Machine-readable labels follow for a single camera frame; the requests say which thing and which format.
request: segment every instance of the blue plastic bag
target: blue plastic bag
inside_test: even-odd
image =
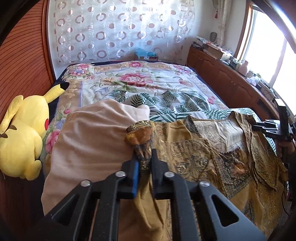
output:
[[[141,48],[136,48],[135,54],[138,57],[156,57],[155,52],[147,52],[147,51],[145,51],[144,49],[141,49]]]

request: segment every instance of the sheer curtain with circle pattern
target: sheer curtain with circle pattern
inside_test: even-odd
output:
[[[194,21],[193,0],[50,0],[49,4],[52,61],[63,68],[72,63],[132,60],[137,47],[156,52],[160,60],[175,61],[181,58]]]

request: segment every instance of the wooden headboard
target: wooden headboard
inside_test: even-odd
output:
[[[23,17],[11,25],[0,47],[0,120],[15,96],[44,95],[53,83],[46,43],[47,0],[35,1],[35,5],[32,2],[21,3],[22,7],[31,3],[23,14],[16,9],[12,21],[21,14]],[[15,236],[22,240],[34,222],[32,210],[41,205],[40,190],[36,186],[44,179],[29,182],[5,178],[0,173],[0,214]]]

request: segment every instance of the wooden shelf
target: wooden shelf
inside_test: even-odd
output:
[[[190,47],[187,65],[196,70],[229,108],[250,108],[262,121],[279,119],[276,108],[257,88],[219,60]]]

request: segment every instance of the window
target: window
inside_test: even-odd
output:
[[[237,57],[248,61],[249,69],[259,73],[286,103],[289,111],[296,115],[296,54],[275,23],[254,4],[250,4],[248,19],[249,26],[246,26],[243,38],[245,43],[242,43]]]

